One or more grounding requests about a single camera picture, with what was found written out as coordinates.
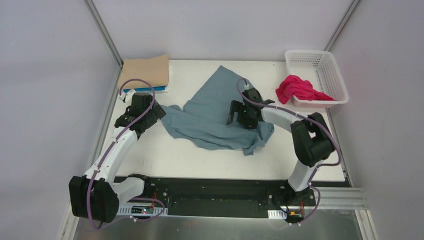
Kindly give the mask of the grey-blue t shirt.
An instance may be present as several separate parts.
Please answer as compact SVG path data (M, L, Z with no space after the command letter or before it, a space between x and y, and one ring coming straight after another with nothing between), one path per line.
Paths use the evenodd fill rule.
M219 66L183 107L162 106L161 122L175 139L186 139L206 150L242 150L245 156L262 148L275 132L274 125L259 122L245 129L237 122L227 124L231 102L241 101L237 82L242 76Z

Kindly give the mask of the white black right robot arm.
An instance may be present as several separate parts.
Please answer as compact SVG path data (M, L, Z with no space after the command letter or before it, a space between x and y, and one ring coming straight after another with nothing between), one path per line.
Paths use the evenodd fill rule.
M336 150L334 140L323 116L315 112L308 116L263 100L255 88L241 93L242 101L232 100L227 124L234 119L245 129L256 129L260 122L276 125L292 135L297 163L284 187L284 200L296 205L304 198L320 164Z

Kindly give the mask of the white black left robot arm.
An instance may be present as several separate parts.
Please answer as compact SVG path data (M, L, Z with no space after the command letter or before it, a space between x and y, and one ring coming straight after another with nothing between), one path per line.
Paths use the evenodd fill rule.
M72 214L101 223L111 223L119 206L133 198L147 202L153 189L140 174L129 175L115 183L115 177L129 151L141 135L166 112L153 94L135 92L130 104L119 116L104 149L93 165L82 175L73 176L68 184Z

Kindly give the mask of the folded blue white t shirt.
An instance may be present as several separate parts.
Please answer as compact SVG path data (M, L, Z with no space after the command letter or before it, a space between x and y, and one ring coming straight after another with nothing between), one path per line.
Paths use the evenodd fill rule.
M153 90L155 91L155 93L167 93L169 91L169 87L168 86L155 86L153 87ZM149 87L142 87L142 88L132 88L132 89L123 89L122 92L123 93L128 93L129 91L135 91L135 92L140 92L140 93L151 93L152 90Z

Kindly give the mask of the folded tan t shirt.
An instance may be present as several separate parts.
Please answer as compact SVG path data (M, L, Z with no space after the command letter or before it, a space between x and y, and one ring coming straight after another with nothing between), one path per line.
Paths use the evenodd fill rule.
M126 81L141 79L153 87L167 86L169 83L169 57L160 55L153 58L124 59L118 80L120 88Z

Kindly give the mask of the pink red t shirt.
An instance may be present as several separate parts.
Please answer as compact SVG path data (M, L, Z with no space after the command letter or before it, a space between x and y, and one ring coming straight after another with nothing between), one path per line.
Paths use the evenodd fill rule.
M275 90L278 100L286 104L291 97L306 101L335 101L334 98L317 91L308 80L303 80L297 75L288 75Z

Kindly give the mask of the white plastic laundry basket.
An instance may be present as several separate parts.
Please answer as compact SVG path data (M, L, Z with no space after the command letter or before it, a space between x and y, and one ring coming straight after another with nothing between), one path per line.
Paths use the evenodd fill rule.
M348 91L334 55L323 50L288 50L285 52L286 70L312 84L314 90L332 97L333 101L301 100L291 102L297 108L331 108L349 101Z

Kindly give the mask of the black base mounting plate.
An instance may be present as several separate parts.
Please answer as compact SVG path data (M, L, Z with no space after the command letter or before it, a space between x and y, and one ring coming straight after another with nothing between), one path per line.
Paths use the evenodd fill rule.
M298 211L318 203L312 189L290 195L286 180L141 178L143 193L121 204L117 215L265 219L274 210Z

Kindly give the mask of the left controller circuit board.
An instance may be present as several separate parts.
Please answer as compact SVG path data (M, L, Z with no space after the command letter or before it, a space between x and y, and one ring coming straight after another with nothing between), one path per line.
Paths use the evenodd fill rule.
M135 215L152 215L154 213L154 207L143 206L143 205L133 205L131 207L131 213Z

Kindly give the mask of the controller circuit board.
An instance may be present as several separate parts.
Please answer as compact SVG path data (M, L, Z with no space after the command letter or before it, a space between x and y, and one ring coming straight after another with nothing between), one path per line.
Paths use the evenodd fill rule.
M131 213L135 215L152 215L154 213L154 207L143 206L143 205L133 205L131 207Z
M287 214L287 219L300 221L304 218L304 214L302 211L290 211Z

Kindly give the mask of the right controller circuit board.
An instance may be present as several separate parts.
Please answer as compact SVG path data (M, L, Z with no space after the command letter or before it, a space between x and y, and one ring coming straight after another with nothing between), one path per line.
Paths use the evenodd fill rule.
M287 219L300 221L304 218L304 214L302 211L290 211L287 214Z

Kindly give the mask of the left aluminium frame post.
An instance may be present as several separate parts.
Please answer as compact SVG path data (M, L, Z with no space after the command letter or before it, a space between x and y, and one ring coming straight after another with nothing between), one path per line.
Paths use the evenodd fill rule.
M95 25L97 26L97 29L99 30L101 36L103 37L103 40L105 41L106 46L108 47L109 51L111 52L113 58L117 62L120 69L123 68L124 61L118 51L118 48L116 47L112 36L110 35L110 32L107 29L107 26L105 25L101 14L93 0L84 0L84 3L90 12L90 15L93 18L93 21Z

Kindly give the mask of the aluminium frame post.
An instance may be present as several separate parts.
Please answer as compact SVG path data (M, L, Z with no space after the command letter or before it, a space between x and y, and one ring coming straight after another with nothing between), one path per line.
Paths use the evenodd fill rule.
M340 19L339 23L337 24L335 30L333 31L330 39L328 40L324 50L331 52L335 45L337 44L337 41L339 40L340 36L342 35L344 29L349 23L349 20L354 15L355 11L357 10L358 6L361 4L362 0L351 0L349 5L347 6L346 11L344 12L342 18Z
M116 47L112 36L110 35L110 32L107 29L107 26L105 25L101 14L93 0L84 0L84 3L90 12L90 15L93 18L93 21L95 25L97 26L97 29L99 30L101 36L103 37L103 40L105 41L106 46L108 47L109 51L111 52L113 58L117 62L120 69L123 68L124 61L118 51L118 48Z

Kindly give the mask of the aluminium front rail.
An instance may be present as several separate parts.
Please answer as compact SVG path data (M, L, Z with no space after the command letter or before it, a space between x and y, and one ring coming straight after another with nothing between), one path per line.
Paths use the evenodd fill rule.
M367 208L365 195L352 187L309 187L304 193L289 196L285 193L286 180L229 180L195 178L148 178L141 193L130 194L130 201L154 197L168 209L182 210L183 206L210 208L214 202L227 205L324 206L328 208Z

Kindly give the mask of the right aluminium frame post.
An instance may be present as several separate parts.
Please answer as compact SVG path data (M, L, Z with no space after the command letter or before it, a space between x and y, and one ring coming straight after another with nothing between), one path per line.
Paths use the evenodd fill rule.
M349 23L349 20L354 15L355 11L357 10L358 6L361 4L362 0L351 0L349 5L347 6L346 11L344 12L342 18L340 19L339 23L337 24L335 30L333 31L330 39L328 40L324 50L331 52L335 45L337 44L337 41L339 40L340 36L342 35L344 29Z

